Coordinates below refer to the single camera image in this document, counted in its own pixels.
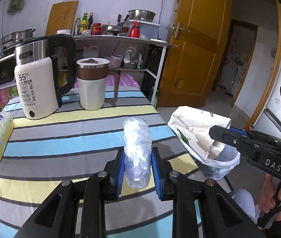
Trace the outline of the white paper bag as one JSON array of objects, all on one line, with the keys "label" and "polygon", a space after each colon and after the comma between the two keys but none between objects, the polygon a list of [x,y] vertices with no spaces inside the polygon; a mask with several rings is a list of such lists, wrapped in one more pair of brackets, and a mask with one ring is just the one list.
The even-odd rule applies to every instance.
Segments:
[{"label": "white paper bag", "polygon": [[168,126],[205,163],[213,161],[224,150],[222,142],[209,135],[213,126],[229,129],[231,118],[189,106],[180,106],[172,114]]}]

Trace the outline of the clear plastic bag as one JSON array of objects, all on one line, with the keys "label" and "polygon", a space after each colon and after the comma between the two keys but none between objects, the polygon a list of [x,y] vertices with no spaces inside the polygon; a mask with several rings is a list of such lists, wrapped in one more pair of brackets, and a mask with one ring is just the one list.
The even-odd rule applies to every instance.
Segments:
[{"label": "clear plastic bag", "polygon": [[152,136],[147,122],[130,117],[123,123],[125,176],[128,186],[142,190],[151,178]]}]

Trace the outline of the white trash bin with liner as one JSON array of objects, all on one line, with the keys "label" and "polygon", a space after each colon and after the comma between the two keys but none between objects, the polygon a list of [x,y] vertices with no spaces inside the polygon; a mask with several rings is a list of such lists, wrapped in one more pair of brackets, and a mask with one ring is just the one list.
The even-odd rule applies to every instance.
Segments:
[{"label": "white trash bin with liner", "polygon": [[206,178],[220,180],[230,173],[240,163],[240,153],[235,147],[225,145],[217,158],[203,162],[194,152],[190,153],[199,169]]}]

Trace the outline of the person's grey-trousered knee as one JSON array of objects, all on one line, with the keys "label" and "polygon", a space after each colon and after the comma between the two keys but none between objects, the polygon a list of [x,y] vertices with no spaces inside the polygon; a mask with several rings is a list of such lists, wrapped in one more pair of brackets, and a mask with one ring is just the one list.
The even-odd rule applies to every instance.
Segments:
[{"label": "person's grey-trousered knee", "polygon": [[239,205],[239,207],[256,224],[255,204],[252,195],[245,189],[231,191],[229,196]]}]

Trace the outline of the striped tablecloth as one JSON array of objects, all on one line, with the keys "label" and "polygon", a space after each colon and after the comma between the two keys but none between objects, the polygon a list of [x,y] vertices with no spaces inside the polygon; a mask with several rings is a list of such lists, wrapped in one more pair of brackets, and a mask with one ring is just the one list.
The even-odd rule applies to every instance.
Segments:
[{"label": "striped tablecloth", "polygon": [[86,111],[73,89],[56,113],[41,120],[27,119],[19,100],[6,105],[15,127],[0,162],[0,237],[13,237],[61,181],[80,182],[103,170],[124,145],[123,124],[129,117],[147,122],[153,145],[176,171],[203,179],[193,158],[138,88],[120,87],[114,104],[112,97],[113,88],[108,87],[102,109]]}]

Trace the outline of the yellow wooden door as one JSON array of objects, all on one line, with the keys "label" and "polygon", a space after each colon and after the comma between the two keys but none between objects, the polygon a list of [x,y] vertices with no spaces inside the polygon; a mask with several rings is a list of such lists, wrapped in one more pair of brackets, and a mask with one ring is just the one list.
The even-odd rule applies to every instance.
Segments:
[{"label": "yellow wooden door", "polygon": [[223,57],[232,0],[180,0],[159,107],[203,107]]}]

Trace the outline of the white metal shelf rack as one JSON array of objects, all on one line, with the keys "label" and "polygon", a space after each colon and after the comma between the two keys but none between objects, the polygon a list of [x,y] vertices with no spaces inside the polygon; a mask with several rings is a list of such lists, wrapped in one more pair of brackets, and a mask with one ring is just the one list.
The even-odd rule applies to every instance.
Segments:
[{"label": "white metal shelf rack", "polygon": [[[150,92],[158,90],[160,75],[165,62],[167,47],[163,40],[146,40],[127,36],[74,36],[76,45],[75,59],[92,58],[95,55],[110,61],[109,68],[119,68],[122,71],[144,71],[150,75],[153,83]],[[160,52],[160,59],[155,63],[155,69],[148,69],[146,57],[153,50]],[[18,96],[14,68],[15,54],[11,53],[0,59],[0,110],[10,99]]]}]

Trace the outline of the red thermos bottle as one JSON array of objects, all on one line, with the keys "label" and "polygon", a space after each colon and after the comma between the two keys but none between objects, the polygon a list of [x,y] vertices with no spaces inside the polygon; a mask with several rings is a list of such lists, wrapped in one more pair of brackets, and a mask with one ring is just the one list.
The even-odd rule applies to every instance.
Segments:
[{"label": "red thermos bottle", "polygon": [[130,29],[129,37],[140,38],[140,21],[135,20],[132,23],[132,28]]}]

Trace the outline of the white brown lidded mug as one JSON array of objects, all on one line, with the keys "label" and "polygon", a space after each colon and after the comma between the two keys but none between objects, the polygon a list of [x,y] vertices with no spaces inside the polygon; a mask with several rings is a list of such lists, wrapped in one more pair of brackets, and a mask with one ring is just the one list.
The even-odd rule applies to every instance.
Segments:
[{"label": "white brown lidded mug", "polygon": [[110,102],[115,103],[117,101],[121,76],[119,69],[110,69],[110,61],[104,58],[84,58],[76,63],[80,105],[83,109],[96,111],[102,108],[105,101],[108,75],[113,75],[115,79],[113,98]]}]

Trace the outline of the white steel electric kettle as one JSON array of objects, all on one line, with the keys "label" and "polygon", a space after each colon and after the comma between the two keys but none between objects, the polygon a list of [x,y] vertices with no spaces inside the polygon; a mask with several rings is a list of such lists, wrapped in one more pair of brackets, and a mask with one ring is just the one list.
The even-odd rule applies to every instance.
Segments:
[{"label": "white steel electric kettle", "polygon": [[[67,76],[65,86],[58,87],[58,56],[55,48],[66,50]],[[25,116],[30,120],[45,118],[61,107],[62,95],[75,82],[76,46],[65,34],[31,38],[15,47],[14,69],[18,95]]]}]

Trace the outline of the steel mixing bowl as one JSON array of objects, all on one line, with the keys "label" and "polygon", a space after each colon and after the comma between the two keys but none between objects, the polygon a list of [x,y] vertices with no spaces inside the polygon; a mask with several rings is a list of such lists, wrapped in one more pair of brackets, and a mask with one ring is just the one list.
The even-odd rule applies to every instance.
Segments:
[{"label": "steel mixing bowl", "polygon": [[139,20],[144,22],[153,22],[156,14],[152,11],[148,10],[141,10],[141,9],[134,9],[129,10],[129,18],[130,20]]}]

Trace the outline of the steel cooking pot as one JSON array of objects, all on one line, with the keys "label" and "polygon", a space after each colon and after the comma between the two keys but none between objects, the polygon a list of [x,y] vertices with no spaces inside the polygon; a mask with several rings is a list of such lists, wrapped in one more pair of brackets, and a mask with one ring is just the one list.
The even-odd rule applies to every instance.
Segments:
[{"label": "steel cooking pot", "polygon": [[12,32],[0,39],[1,54],[8,55],[14,52],[15,46],[33,37],[36,29],[26,29]]}]

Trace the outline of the wooden cutting board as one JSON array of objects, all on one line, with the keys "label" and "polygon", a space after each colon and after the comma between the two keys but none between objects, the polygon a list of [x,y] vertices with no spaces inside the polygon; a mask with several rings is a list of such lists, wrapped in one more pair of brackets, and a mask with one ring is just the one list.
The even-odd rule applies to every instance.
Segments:
[{"label": "wooden cutting board", "polygon": [[61,2],[52,5],[45,35],[55,35],[58,30],[72,29],[79,1]]}]

